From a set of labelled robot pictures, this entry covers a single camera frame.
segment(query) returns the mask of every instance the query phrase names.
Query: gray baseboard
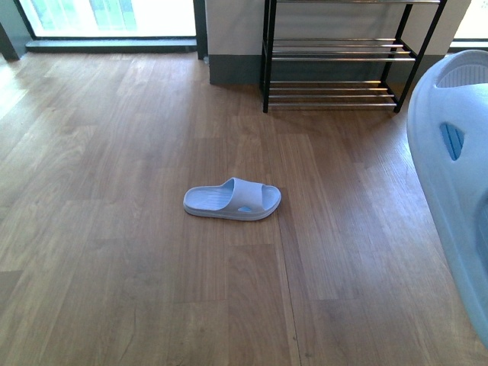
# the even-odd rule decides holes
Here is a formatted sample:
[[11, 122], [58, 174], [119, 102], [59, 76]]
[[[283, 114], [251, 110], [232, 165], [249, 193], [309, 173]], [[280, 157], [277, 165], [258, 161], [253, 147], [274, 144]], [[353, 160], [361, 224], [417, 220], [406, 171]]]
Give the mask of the gray baseboard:
[[209, 55], [211, 84], [258, 84], [260, 55]]
[[[425, 71], [443, 56], [426, 55], [422, 59], [416, 82]], [[258, 84], [260, 55], [210, 55], [211, 84]], [[393, 65], [388, 82], [406, 81], [412, 63]], [[379, 79], [380, 63], [274, 63], [272, 78], [283, 81], [358, 81]]]

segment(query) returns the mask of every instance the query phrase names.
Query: white wall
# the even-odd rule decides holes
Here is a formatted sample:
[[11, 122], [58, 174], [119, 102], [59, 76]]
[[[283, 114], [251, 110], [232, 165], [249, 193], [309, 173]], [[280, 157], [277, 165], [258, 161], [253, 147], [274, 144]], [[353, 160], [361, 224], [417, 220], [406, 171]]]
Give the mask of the white wall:
[[[264, 0], [207, 0], [209, 54], [259, 55]], [[470, 0], [450, 0], [427, 49], [445, 55]], [[392, 37], [404, 5], [278, 5], [277, 35]], [[435, 6], [415, 5], [404, 39], [418, 51]]]

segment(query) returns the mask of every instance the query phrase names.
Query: slide sandal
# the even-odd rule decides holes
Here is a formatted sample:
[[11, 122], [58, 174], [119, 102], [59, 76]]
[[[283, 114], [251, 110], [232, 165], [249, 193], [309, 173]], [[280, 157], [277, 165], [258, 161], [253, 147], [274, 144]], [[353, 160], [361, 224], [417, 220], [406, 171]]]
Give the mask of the slide sandal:
[[271, 215], [280, 201], [281, 192], [272, 185], [231, 178], [223, 185], [190, 189], [183, 207], [195, 216], [254, 221]]

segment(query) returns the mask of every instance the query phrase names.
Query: glass pane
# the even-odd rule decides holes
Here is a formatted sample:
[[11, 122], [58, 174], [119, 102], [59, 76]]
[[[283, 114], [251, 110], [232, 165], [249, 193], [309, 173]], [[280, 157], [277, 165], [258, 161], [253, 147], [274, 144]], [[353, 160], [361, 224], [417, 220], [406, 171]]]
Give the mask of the glass pane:
[[20, 0], [38, 37], [194, 37], [193, 0]]
[[457, 39], [488, 39], [488, 0], [472, 0], [457, 29]]

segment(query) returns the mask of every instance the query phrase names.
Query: window sill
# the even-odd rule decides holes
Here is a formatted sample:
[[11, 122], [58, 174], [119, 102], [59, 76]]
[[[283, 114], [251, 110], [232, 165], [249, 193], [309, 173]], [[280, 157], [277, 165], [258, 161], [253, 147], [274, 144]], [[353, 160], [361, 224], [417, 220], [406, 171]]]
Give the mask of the window sill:
[[27, 51], [39, 53], [189, 53], [197, 50], [192, 39], [164, 40], [32, 40]]

